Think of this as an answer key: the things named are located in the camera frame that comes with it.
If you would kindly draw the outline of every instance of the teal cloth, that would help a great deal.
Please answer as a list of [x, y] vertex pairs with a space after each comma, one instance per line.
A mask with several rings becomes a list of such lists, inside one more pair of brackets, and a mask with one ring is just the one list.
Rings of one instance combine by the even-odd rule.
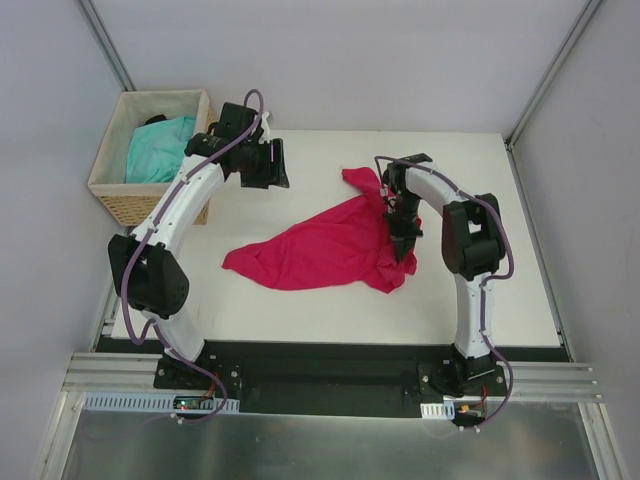
[[195, 125], [196, 117], [186, 116], [136, 128], [127, 154], [127, 183], [171, 182]]

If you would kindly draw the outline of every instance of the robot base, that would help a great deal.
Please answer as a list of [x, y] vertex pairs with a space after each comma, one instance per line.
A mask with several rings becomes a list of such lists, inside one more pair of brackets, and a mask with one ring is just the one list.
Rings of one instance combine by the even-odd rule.
[[441, 395], [460, 398], [478, 395], [487, 386], [489, 396], [504, 396], [506, 381], [504, 370], [496, 364], [493, 354], [480, 358], [464, 358], [455, 346], [451, 346], [451, 358], [433, 364], [421, 363], [420, 378], [423, 384]]
[[[211, 351], [211, 345], [205, 343], [202, 353], [195, 361], [199, 367], [215, 374], [223, 383], [229, 398], [236, 398], [242, 387], [240, 365], [236, 362], [223, 361]], [[211, 386], [211, 380], [203, 374], [193, 370], [175, 358], [162, 354], [158, 360], [153, 387], [161, 390], [202, 390], [206, 392]]]

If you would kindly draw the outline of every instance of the white tabletop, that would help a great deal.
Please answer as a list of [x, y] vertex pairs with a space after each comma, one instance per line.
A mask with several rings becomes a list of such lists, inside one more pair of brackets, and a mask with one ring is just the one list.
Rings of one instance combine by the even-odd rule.
[[[558, 336], [502, 138], [497, 134], [279, 131], [290, 189], [239, 188], [234, 176], [211, 200], [205, 226], [190, 229], [179, 261], [191, 282], [187, 307], [210, 340], [365, 344], [448, 344], [456, 328], [453, 276], [440, 254], [441, 218], [422, 202], [418, 271], [391, 294], [356, 282], [282, 292], [220, 265], [227, 252], [272, 238], [355, 195], [342, 168], [374, 155], [430, 155], [460, 187], [500, 203], [516, 269], [494, 287], [498, 345], [558, 346]], [[143, 318], [132, 312], [138, 331]], [[118, 312], [113, 337], [126, 337]]]

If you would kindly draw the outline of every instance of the wicker basket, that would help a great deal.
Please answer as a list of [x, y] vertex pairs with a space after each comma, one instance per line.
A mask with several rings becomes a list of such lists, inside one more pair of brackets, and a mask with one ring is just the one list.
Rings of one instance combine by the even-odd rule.
[[[89, 177], [89, 189], [120, 223], [139, 225], [151, 213], [169, 183], [125, 183], [127, 153], [133, 131], [149, 118], [196, 115], [194, 133], [204, 132], [214, 121], [209, 96], [204, 90], [126, 92], [120, 96]], [[205, 224], [209, 202], [196, 218]]]

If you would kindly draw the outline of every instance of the metal frame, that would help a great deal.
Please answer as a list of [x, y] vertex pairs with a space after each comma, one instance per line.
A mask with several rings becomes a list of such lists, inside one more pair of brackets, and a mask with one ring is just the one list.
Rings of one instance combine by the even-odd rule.
[[[527, 194], [523, 188], [512, 150], [545, 98], [550, 86], [605, 1], [588, 0], [585, 3], [584, 8], [547, 68], [505, 144], [516, 187], [523, 202], [525, 218], [533, 239], [536, 257], [542, 272], [554, 320], [558, 326], [559, 334], [563, 338], [563, 346], [569, 356], [571, 355], [570, 339], [567, 337], [566, 329], [560, 321], [557, 302], [549, 284], [547, 268], [540, 251]], [[133, 81], [92, 0], [76, 0], [76, 3], [121, 89], [123, 91], [134, 91]], [[102, 316], [103, 322], [93, 343], [92, 352], [95, 352], [98, 347], [101, 335], [110, 333], [117, 304], [118, 298], [112, 288], [105, 302]], [[45, 438], [45, 447], [41, 452], [34, 472], [35, 478], [47, 480], [61, 478], [70, 453], [79, 415], [86, 399], [86, 392], [130, 392], [152, 395], [187, 393], [180, 390], [156, 390], [153, 388], [154, 375], [159, 358], [160, 355], [156, 354], [75, 354], [71, 359], [54, 417]], [[514, 383], [514, 400], [518, 402], [578, 404], [600, 477], [603, 479], [630, 478], [611, 433], [608, 414], [603, 404], [601, 387], [590, 365], [557, 362], [512, 362], [512, 365], [516, 380]]]
[[41, 480], [62, 478], [85, 396], [84, 392], [60, 393], [33, 478]]
[[[64, 392], [188, 393], [153, 387], [154, 354], [76, 353], [62, 385]], [[593, 368], [584, 363], [511, 362], [513, 399], [519, 402], [601, 403]]]
[[558, 74], [562, 70], [562, 67], [567, 62], [574, 48], [582, 38], [582, 35], [587, 30], [587, 27], [591, 24], [595, 18], [596, 13], [600, 10], [600, 7], [606, 2], [606, 0], [588, 0], [583, 7], [582, 11], [578, 15], [571, 26], [571, 30], [565, 37], [562, 45], [556, 52], [553, 60], [544, 72], [540, 83], [536, 86], [533, 95], [527, 102], [524, 111], [518, 118], [516, 126], [513, 128], [511, 134], [507, 138], [507, 149], [512, 150], [518, 139], [522, 136], [525, 128], [529, 124], [531, 117], [537, 111], [540, 103], [544, 99], [545, 95], [549, 91], [549, 88], [558, 77]]
[[542, 250], [540, 248], [540, 238], [538, 236], [538, 230], [535, 225], [533, 214], [531, 213], [531, 203], [529, 201], [529, 195], [527, 194], [527, 190], [525, 189], [522, 182], [522, 177], [520, 176], [520, 172], [518, 171], [518, 165], [514, 157], [514, 152], [508, 147], [508, 145], [506, 145], [506, 143], [505, 146], [507, 147], [507, 157], [509, 158], [509, 165], [511, 166], [511, 173], [513, 174], [513, 179], [516, 184], [516, 190], [518, 191], [518, 196], [520, 197], [520, 201], [522, 202], [522, 211], [524, 212], [524, 218], [527, 222], [527, 228], [529, 229], [529, 236], [531, 237], [531, 243], [533, 244], [533, 251], [538, 262], [538, 268], [540, 269], [542, 284], [544, 285], [544, 290], [547, 294], [547, 299], [549, 300], [551, 316], [553, 317], [553, 321], [556, 324], [558, 337], [560, 339], [560, 345], [562, 345], [567, 351], [567, 353], [569, 354], [569, 358], [574, 359], [573, 351], [571, 348], [571, 332], [562, 322], [562, 317], [560, 315], [560, 310], [558, 307], [558, 301], [556, 300], [555, 293], [553, 292], [553, 288], [549, 280], [549, 269], [547, 268], [544, 255], [542, 254]]
[[609, 414], [604, 404], [580, 404], [580, 413], [601, 479], [630, 479], [618, 444], [611, 434]]
[[122, 58], [120, 58], [120, 54], [113, 44], [113, 41], [111, 40], [111, 37], [109, 36], [109, 33], [107, 32], [107, 29], [105, 28], [92, 0], [75, 1], [80, 9], [80, 13], [87, 22], [89, 30], [91, 30], [96, 43], [100, 47], [100, 50], [102, 50], [102, 54], [109, 64], [109, 68], [111, 68], [113, 76], [116, 77], [120, 88], [123, 92], [135, 91], [136, 87], [133, 84], [133, 80], [131, 80], [124, 63], [122, 62]]

